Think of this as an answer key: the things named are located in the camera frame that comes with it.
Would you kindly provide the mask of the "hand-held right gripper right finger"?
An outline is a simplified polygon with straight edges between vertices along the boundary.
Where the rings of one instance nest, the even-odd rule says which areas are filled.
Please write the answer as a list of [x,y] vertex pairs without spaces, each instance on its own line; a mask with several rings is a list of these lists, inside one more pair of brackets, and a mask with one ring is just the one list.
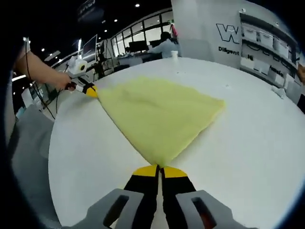
[[185,172],[164,167],[163,211],[170,229],[245,229],[232,210],[204,190],[196,190]]

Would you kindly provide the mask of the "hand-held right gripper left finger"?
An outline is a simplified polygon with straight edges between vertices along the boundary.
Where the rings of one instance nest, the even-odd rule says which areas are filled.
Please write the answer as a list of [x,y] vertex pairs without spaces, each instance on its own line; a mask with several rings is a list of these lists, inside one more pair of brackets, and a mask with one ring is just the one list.
[[66,229],[149,229],[157,210],[159,166],[133,172],[123,189],[116,188],[87,210],[86,216]]

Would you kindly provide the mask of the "person's left hand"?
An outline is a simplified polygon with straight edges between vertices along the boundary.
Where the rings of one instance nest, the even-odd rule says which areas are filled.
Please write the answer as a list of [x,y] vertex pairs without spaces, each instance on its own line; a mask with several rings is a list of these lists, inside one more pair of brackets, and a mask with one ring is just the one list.
[[71,84],[71,78],[68,76],[68,74],[63,72],[57,72],[55,87],[58,90],[69,90],[69,91],[75,90],[75,88]]

